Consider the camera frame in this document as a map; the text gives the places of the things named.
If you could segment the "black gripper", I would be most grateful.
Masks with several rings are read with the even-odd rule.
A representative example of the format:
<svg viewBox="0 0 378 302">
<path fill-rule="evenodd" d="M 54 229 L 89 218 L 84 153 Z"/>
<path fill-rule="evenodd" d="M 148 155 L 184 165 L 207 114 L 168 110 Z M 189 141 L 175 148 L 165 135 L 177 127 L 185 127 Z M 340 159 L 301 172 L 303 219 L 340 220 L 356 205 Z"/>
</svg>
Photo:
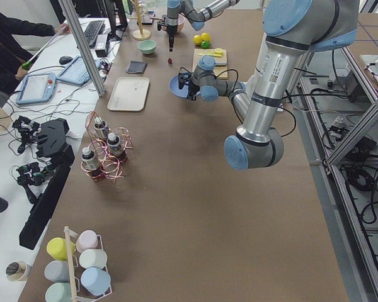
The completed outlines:
<svg viewBox="0 0 378 302">
<path fill-rule="evenodd" d="M 200 92 L 200 86 L 198 83 L 198 79 L 195 77 L 191 77 L 188 81 L 188 98 L 191 101 L 195 101 L 197 98 L 197 94 Z"/>
<path fill-rule="evenodd" d="M 169 43 L 170 52 L 172 52 L 174 49 L 175 35 L 177 34 L 177 31 L 178 31 L 178 24 L 179 24 L 178 18 L 166 18 L 166 27 L 167 27 L 167 33 L 169 35 L 168 43 Z"/>
</svg>

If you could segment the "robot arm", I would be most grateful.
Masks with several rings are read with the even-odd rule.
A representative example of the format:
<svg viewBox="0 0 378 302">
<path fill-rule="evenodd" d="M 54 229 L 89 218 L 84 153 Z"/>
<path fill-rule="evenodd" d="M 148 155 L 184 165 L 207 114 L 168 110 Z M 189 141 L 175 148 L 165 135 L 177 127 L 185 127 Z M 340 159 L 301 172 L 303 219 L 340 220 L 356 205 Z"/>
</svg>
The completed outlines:
<svg viewBox="0 0 378 302">
<path fill-rule="evenodd" d="M 173 51 L 175 35 L 178 32 L 179 16 L 183 15 L 192 25 L 195 31 L 199 31 L 204 27 L 207 20 L 217 17 L 218 14 L 231 6 L 237 5 L 239 1 L 220 0 L 210 3 L 208 6 L 197 11 L 193 5 L 193 1 L 170 0 L 167 1 L 166 15 L 160 26 L 166 27 L 169 41 L 169 51 Z"/>
<path fill-rule="evenodd" d="M 272 127 L 277 109 L 299 57 L 352 44 L 357 34 L 358 1 L 270 1 L 263 15 L 267 52 L 252 95 L 239 81 L 218 79 L 215 60 L 203 56 L 190 77 L 206 101 L 226 96 L 243 115 L 243 123 L 226 138 L 224 154 L 234 169 L 275 165 L 284 153 L 279 132 Z"/>
</svg>

